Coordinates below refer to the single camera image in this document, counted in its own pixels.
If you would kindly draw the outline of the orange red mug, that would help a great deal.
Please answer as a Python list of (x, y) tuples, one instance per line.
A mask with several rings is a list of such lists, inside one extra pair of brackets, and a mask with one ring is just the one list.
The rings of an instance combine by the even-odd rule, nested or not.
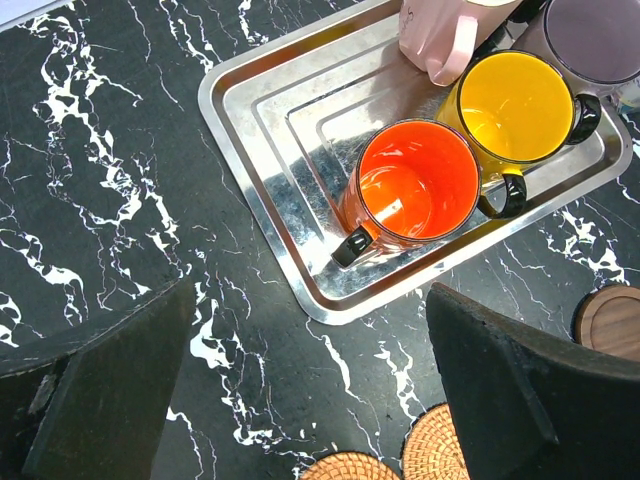
[(341, 195), (347, 235), (332, 258), (347, 268), (377, 241), (402, 250), (440, 240), (471, 217), (480, 187), (459, 132), (435, 120), (389, 124), (367, 140)]

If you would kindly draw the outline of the pink mug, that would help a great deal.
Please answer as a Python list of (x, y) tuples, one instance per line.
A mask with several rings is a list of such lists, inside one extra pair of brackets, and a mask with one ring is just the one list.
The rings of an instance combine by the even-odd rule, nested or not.
[(430, 81), (446, 87), (469, 65), (475, 49), (520, 5), (511, 0), (405, 0), (399, 48)]

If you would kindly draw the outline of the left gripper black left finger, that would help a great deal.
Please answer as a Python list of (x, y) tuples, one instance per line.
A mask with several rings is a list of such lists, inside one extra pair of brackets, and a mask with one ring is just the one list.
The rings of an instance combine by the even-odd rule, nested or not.
[(186, 277), (2, 352), (2, 478), (150, 478), (195, 306)]

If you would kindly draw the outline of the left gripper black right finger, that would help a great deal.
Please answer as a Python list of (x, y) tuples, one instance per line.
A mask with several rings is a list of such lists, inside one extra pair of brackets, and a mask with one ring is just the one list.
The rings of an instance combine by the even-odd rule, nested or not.
[(636, 479), (639, 365), (434, 283), (426, 320), (473, 479)]

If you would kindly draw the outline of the dark brown wooden coaster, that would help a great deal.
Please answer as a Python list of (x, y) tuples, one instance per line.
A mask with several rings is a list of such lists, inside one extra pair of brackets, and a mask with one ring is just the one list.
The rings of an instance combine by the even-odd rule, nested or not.
[(576, 309), (574, 341), (584, 347), (639, 361), (639, 288), (609, 285), (587, 295)]

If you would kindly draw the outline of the woven rattan coaster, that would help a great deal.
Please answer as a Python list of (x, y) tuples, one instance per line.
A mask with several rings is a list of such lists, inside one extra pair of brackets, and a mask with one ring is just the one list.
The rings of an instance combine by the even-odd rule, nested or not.
[(411, 480), (470, 479), (447, 403), (415, 422), (404, 443), (401, 470), (403, 478)]
[(316, 461), (301, 480), (399, 480), (386, 464), (360, 452), (338, 452)]

